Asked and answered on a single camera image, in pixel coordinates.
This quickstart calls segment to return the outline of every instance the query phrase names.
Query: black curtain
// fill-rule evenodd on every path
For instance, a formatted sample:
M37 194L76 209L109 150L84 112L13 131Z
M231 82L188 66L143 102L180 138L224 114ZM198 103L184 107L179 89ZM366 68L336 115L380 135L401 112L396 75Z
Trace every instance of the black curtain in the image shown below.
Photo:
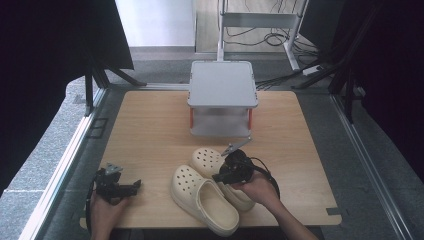
M363 106L424 181L424 7L385 1L359 48Z
M134 67L113 0L2 2L0 53L2 193L50 125L67 84L84 76L87 53L117 69Z

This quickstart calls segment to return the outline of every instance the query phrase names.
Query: black cable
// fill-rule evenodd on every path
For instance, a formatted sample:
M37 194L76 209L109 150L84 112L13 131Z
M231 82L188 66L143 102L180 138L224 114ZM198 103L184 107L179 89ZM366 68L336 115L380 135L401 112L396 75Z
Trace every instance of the black cable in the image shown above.
M94 182L96 181L96 177L90 183L90 187L88 188L87 197L85 200L85 223L87 225L88 233L91 235L91 196L93 194Z
M310 51L310 50L302 49L301 47L299 47L299 45L297 45L296 42L293 43L293 48L298 53L305 53L305 54L308 54L308 55L311 55L311 56L318 56L318 51Z
M246 6L246 8L247 8L247 11L249 11L249 12L250 12L250 9L249 9L249 7L247 6L247 0L244 0L244 6Z
M303 42L299 42L298 40L295 40L295 42L297 42L297 43L299 43L299 44L302 44L302 45L305 45L305 46L308 46L308 47L312 47L312 48L316 48L316 49L318 49L316 46L314 46L314 45L311 45L311 44L307 44L307 43L303 43Z
M258 82L256 82L256 89L257 90L261 90L261 89L263 90L267 87L270 88L272 86L275 86L276 83L281 84L282 82L287 81L287 80L301 74L303 72L303 70L317 65L319 62L320 62L320 59L316 59L313 62L306 65L305 67L301 68L299 71L294 72L292 74L282 76L282 77L273 78L273 79L269 79L269 80L258 81Z
M265 166L265 164L260 159L258 159L258 158L249 158L249 159L259 160ZM262 173L271 182L272 186L275 189L275 192L277 193L278 198L280 199L280 188L278 187L278 183L275 180L275 178L271 175L271 172L268 170L268 168L266 166L265 166L265 169L266 169L265 170L265 169L263 169L261 167L258 167L256 165L254 165L252 162L250 164L247 164L244 161L236 160L234 163L244 165L246 167L249 167L249 168L251 168L253 170L256 170L256 171Z
M279 43L271 43L269 40L275 38L279 41ZM224 40L225 43L227 44L238 44L238 45L242 45L242 46L255 46L255 45L259 45L263 42L266 42L268 45L273 46L273 47L278 47L284 44L284 42L287 41L287 36L282 35L280 33L268 33L264 36L264 39L262 41L256 42L256 43L241 43L241 42L230 42L230 41L226 41Z
M259 158L251 157L250 159L254 159L254 160L259 161L259 162L260 162L260 163L262 163L262 165L265 167L266 171L267 171L267 172L270 172L270 171L268 170L268 168L266 167L265 163L264 163L262 160L260 160Z
M279 4L280 6L278 6L278 10L277 10L277 13L279 13L280 12L280 10L281 10L281 7L283 6L283 1L284 0L277 0L276 2L275 2L275 4L274 4L274 6L272 6L272 8L271 8L271 11L269 11L270 13L272 13L272 10L274 9L274 7L277 5L277 4Z
M283 7L283 9L281 9L281 7L283 6L283 2L284 2L284 0L281 0L281 4L280 4L280 7L278 8L278 13L284 13L284 10L286 9L286 7L287 7L287 0L286 0L286 2L284 2L284 7Z
M292 9L292 13L294 13L294 9L295 9L295 7L296 7L296 3L297 3L297 0L296 0L296 1L294 1L293 9Z
M227 35L228 35L228 36L230 36L230 37L237 37L237 36L243 35L243 34L245 34L245 33L248 33L248 32L250 32L250 31L252 31L252 30L255 30L255 29L256 29L256 28L251 28L251 29L246 30L246 31L243 31L243 32L241 32L241 33L237 33L237 34L230 34L230 33L228 32L228 28L227 28L227 27L225 28L225 30L226 30L226 32L227 32Z

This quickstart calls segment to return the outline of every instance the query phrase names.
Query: human hand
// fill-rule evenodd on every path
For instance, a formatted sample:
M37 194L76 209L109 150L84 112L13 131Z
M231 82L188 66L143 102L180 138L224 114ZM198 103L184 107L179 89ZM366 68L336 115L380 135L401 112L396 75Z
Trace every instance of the human hand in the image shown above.
M248 182L234 183L231 187L243 191L250 199L267 208L272 204L281 203L274 186L265 175L258 171L253 172Z
M106 202L96 191L91 194L91 240L107 240L124 209L129 198L123 198L118 204Z

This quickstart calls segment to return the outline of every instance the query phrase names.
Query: aluminum rail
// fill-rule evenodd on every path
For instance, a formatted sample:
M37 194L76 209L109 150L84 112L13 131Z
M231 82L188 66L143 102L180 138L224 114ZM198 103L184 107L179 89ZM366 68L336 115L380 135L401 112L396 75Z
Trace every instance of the aluminum rail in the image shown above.
M103 97L106 94L105 89L99 89L96 92L94 97L94 105L98 106ZM78 149L84 139L86 132L88 131L91 123L93 122L94 116L98 108L95 108L93 113L87 117L83 117L79 123L74 135L71 138L70 143L68 144L62 158L59 161L56 170L54 171L52 177L50 178L49 183L47 184L46 189L41 195L40 200L37 203L37 206L34 208L28 222L25 225L19 239L28 240L35 239L37 234L45 222L47 215L50 211L50 208L58 195L59 189L62 186L62 183L75 159L75 156L78 152Z
M375 167L372 161L372 158L368 154L368 151L366 147L364 146L364 143L362 142L358 132L356 131L355 126L351 124L349 120L346 118L343 111L343 104L334 95L331 95L331 100L333 101L334 106L336 107L336 110L343 123L343 126L345 127L346 132L350 140L352 141L352 144L356 150L356 153L359 156L359 159L365 169L365 172L368 175L368 178L370 179L372 186L374 187L377 197L379 198L381 205L383 206L383 209L386 212L387 217L390 223L392 224L392 227L394 231L396 232L398 239L413 240L414 237L412 236L412 233L410 232L404 220L404 217L402 216L402 213L399 210L399 207L394 201L393 196L390 193L384 180L381 178L380 174L378 173L378 170Z

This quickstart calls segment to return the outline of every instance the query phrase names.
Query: hand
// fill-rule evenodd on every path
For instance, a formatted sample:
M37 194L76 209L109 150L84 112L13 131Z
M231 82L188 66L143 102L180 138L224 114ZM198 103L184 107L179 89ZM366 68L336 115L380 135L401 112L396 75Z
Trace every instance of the hand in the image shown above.
M91 194L91 239L107 240L124 209L129 204L129 198L123 198L118 204L106 202L96 191Z
M254 171L247 183L235 183L231 186L243 191L253 201L264 205L275 217L281 230L290 240L317 240L283 205L271 182L260 172Z
M258 171L253 172L249 182L231 184L231 187L243 191L250 199L267 208L280 202L274 186L265 175Z

